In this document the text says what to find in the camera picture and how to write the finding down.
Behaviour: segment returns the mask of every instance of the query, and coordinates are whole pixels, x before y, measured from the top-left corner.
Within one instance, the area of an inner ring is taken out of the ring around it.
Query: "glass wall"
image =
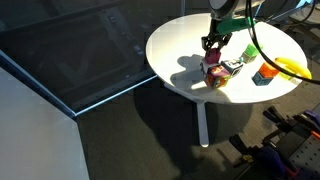
[[[74,112],[153,76],[145,45],[181,0],[3,0],[0,49]]]

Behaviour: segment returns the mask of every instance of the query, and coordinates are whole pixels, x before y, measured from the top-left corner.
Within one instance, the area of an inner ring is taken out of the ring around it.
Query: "table leg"
[[[208,127],[207,127],[207,116],[206,116],[206,109],[205,109],[205,102],[202,100],[197,100],[196,98],[190,97],[183,92],[178,91],[171,85],[164,83],[164,86],[173,92],[176,92],[191,101],[197,103],[197,113],[198,113],[198,128],[199,128],[199,141],[202,147],[209,146],[209,137],[208,137]]]
[[[198,128],[199,128],[199,140],[202,147],[209,146],[209,137],[208,137],[208,127],[207,127],[207,117],[205,103],[197,103],[198,111]]]

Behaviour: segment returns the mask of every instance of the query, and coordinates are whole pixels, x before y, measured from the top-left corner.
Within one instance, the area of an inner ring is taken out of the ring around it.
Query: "yellow object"
[[[248,163],[252,163],[253,162],[253,159],[252,159],[251,155],[243,155],[242,159],[247,161]]]
[[[291,72],[291,73],[293,73],[293,74],[295,74],[295,72],[292,71],[291,69],[289,69],[287,66],[282,67],[282,68],[285,69],[285,70],[287,70],[287,71],[289,71],[289,72]],[[282,78],[284,78],[284,79],[286,79],[286,80],[292,79],[292,76],[289,76],[289,75],[287,75],[287,74],[285,74],[285,73],[282,73],[282,72],[279,73],[279,76],[282,77]]]
[[[309,69],[307,67],[302,66],[297,61],[294,61],[289,58],[278,57],[275,59],[275,62],[284,64],[286,68],[288,68],[296,74],[299,74],[301,77],[312,79],[312,75]]]

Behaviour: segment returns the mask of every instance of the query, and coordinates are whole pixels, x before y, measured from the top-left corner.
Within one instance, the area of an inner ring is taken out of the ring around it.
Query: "equipment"
[[[257,6],[264,0],[253,0],[252,5]],[[232,32],[248,28],[248,21],[245,18],[235,17],[234,13],[244,10],[246,0],[209,0],[211,8],[211,24],[208,36],[202,37],[202,48],[209,56],[211,47],[218,43],[218,51],[227,45]]]
[[[315,148],[317,151],[319,151],[319,146],[317,146],[317,144],[313,145],[311,142],[308,142],[307,144],[302,146],[303,149],[300,149],[298,151],[299,153],[302,153],[301,157],[299,157],[299,155],[292,157],[290,155],[291,153],[288,153],[287,149],[283,148],[283,145],[281,145],[280,143],[276,145],[276,143],[274,143],[272,139],[276,136],[286,136],[288,134],[292,134],[293,132],[299,132],[299,137],[302,139],[308,139],[309,136],[312,136],[311,138],[314,142],[319,141],[320,115],[314,111],[305,110],[297,115],[286,115],[286,118],[284,118],[274,106],[271,106],[263,111],[263,115],[268,120],[274,122],[278,129],[267,135],[262,140],[262,147],[246,147],[238,134],[231,136],[229,138],[230,143],[242,155],[239,159],[240,162],[235,164],[234,167],[239,167],[243,164],[249,164],[250,166],[259,165],[264,169],[265,172],[267,172],[269,176],[272,176],[273,179],[279,179],[280,177],[281,179],[288,179],[289,177],[299,176],[299,173],[301,176],[305,177],[306,175],[315,176],[313,172],[318,168],[319,161],[316,161],[316,167],[311,167],[313,168],[312,171],[305,171],[304,164],[308,166],[308,163],[297,163],[294,158],[297,157],[298,159],[311,159],[310,161],[312,161],[311,156],[317,155],[314,155],[314,153],[310,155],[306,153],[306,150],[308,148]],[[301,146],[299,144],[299,137],[293,138],[293,141],[297,141],[297,143],[289,143],[291,140],[283,142],[285,142],[286,146],[288,146],[289,149],[297,152],[295,150]]]

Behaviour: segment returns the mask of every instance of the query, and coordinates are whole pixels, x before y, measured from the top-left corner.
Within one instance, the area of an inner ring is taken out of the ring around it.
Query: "toy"
[[[221,56],[220,49],[212,48],[206,53],[206,56],[204,59],[208,64],[217,64],[219,63],[220,56]]]
[[[255,47],[254,44],[248,44],[246,50],[242,53],[242,58],[244,63],[250,63],[254,61],[254,59],[257,57],[259,54],[259,50]]]
[[[292,70],[290,70],[289,68],[287,68],[287,66],[284,66],[284,67],[282,67],[282,68],[285,69],[285,70],[287,70],[287,71],[289,71],[289,72],[291,72],[291,73],[293,73],[293,74],[295,74],[295,72],[292,71]],[[293,78],[292,76],[289,76],[289,75],[284,74],[284,73],[282,73],[282,72],[279,72],[279,76],[282,77],[282,78],[285,79],[285,80],[291,80],[291,79]]]
[[[259,71],[256,72],[256,74],[252,77],[253,82],[257,85],[257,86],[264,86],[264,85],[268,85],[273,78],[265,78],[263,77]]]
[[[289,70],[293,71],[294,73],[299,74],[302,77],[312,79],[311,72],[307,67],[302,66],[300,63],[289,59],[289,58],[283,58],[283,57],[278,57],[275,59],[275,62],[284,64],[286,68]]]
[[[268,85],[272,79],[279,73],[279,70],[264,62],[259,71],[252,77],[253,82],[257,86]]]
[[[230,78],[238,75],[243,67],[243,63],[240,60],[221,61],[221,65],[228,70]]]
[[[219,88],[227,85],[230,73],[221,65],[210,67],[206,73],[205,83],[208,87]]]

